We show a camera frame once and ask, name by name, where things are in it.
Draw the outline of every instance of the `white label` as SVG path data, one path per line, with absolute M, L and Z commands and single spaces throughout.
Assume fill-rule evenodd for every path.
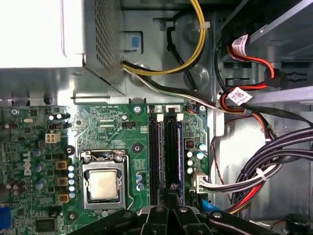
M 239 87 L 236 87 L 231 93 L 227 96 L 237 105 L 242 105 L 252 98 L 247 92 L 241 90 Z
M 248 35 L 243 35 L 240 38 L 237 38 L 231 45 L 234 52 L 240 56 L 246 56 L 245 52 L 245 46 L 246 46 L 246 40 L 248 39 Z

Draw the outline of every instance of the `blue component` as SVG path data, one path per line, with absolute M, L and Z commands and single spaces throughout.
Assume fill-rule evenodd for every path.
M 207 212 L 212 212 L 212 211 L 220 211 L 221 209 L 216 207 L 216 206 L 213 206 L 211 203 L 208 203 L 207 201 L 205 200 L 202 200 L 202 205 L 203 205 L 203 209 Z
M 0 231 L 7 230 L 11 225 L 11 213 L 9 207 L 0 207 Z
M 132 37 L 132 47 L 133 48 L 139 47 L 139 37 Z

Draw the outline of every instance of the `screw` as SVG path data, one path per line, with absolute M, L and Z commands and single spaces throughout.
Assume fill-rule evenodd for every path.
M 185 213 L 188 211 L 188 209 L 186 207 L 181 207 L 179 211 Z
M 17 114 L 19 114 L 20 112 L 19 112 L 19 110 L 17 110 L 17 109 L 12 109 L 11 110 L 11 114 L 12 115 L 17 115 Z
M 201 112 L 204 112 L 204 111 L 205 111 L 205 107 L 204 107 L 203 105 L 201 105 L 201 106 L 199 107 L 199 110 L 200 110 Z
M 221 213 L 215 212 L 215 213 L 213 213 L 213 217 L 219 219 L 222 217 L 222 215 L 221 215 Z
M 139 114 L 141 112 L 141 107 L 140 106 L 135 106 L 134 107 L 134 112 Z
M 156 208 L 156 212 L 162 212 L 162 211 L 164 211 L 164 209 L 162 207 L 157 207 Z
M 108 211 L 102 211 L 102 217 L 107 217 L 109 215 Z

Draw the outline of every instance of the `cable tie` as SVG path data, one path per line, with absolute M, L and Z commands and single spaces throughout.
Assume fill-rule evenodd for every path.
M 264 180 L 264 182 L 266 181 L 266 177 L 265 177 L 265 175 L 264 175 L 264 173 L 263 173 L 263 171 L 260 169 L 260 168 L 256 168 L 256 173 L 259 175 L 259 176 L 261 176 L 261 178 Z
M 208 29 L 210 27 L 211 27 L 210 21 L 206 21 L 206 22 L 200 24 L 200 28 L 202 28 L 202 29 Z
M 243 169 L 241 169 L 241 170 L 240 170 L 240 172 L 241 172 L 241 173 L 242 173 L 245 177 L 247 177 L 247 178 L 248 178 L 248 174 L 247 174 L 247 173 L 245 173 Z

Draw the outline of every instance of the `power supply cable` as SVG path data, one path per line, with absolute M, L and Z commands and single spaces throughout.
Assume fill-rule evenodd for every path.
M 190 0 L 195 12 L 197 14 L 198 20 L 199 20 L 199 24 L 200 24 L 200 37 L 199 37 L 199 41 L 197 44 L 197 47 L 194 51 L 194 53 L 192 54 L 192 56 L 189 58 L 189 60 L 184 63 L 183 65 L 179 66 L 178 68 L 175 69 L 171 69 L 171 70 L 166 70 L 166 71 L 156 71 L 156 70 L 147 70 L 147 69 L 143 69 L 142 67 L 133 65 L 127 61 L 123 61 L 123 67 L 126 68 L 127 70 L 134 72 L 136 74 L 139 75 L 146 75 L 146 76 L 153 76 L 153 75 L 164 75 L 164 74 L 171 74 L 171 73 L 175 73 L 175 72 L 182 72 L 185 71 L 187 69 L 190 69 L 190 66 L 194 66 L 194 62 L 199 59 L 199 57 L 201 56 L 202 50 L 204 48 L 204 42 L 205 42 L 205 29 L 202 28 L 202 25 L 204 24 L 204 16 L 203 16 L 203 12 L 201 10 L 201 7 L 199 5 L 198 0 Z

